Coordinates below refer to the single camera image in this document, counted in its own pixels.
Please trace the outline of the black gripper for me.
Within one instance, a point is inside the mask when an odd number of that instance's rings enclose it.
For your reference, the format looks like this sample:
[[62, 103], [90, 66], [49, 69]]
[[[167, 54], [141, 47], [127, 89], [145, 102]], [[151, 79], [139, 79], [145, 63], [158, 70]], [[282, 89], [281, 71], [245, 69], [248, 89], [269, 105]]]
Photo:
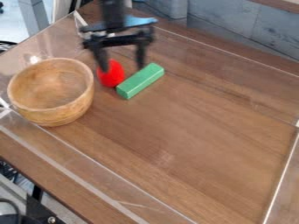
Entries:
[[89, 42], [98, 42], [99, 45], [91, 47], [98, 65], [105, 73], [109, 72], [109, 53], [103, 47], [137, 45], [135, 61], [138, 69], [146, 66], [146, 49], [155, 40], [154, 17], [125, 16], [121, 23], [99, 21], [95, 24], [83, 25], [79, 32], [86, 34], [85, 47]]

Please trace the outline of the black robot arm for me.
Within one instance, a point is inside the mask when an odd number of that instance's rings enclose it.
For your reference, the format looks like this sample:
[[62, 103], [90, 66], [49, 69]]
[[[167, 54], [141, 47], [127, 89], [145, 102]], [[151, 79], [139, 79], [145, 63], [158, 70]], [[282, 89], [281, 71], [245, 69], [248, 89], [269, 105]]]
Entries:
[[155, 41], [155, 17], [137, 17], [127, 13], [125, 0], [98, 0], [102, 20], [83, 25], [83, 47], [94, 53], [98, 65], [105, 73], [110, 70], [107, 48], [135, 46], [137, 66], [146, 65], [146, 48]]

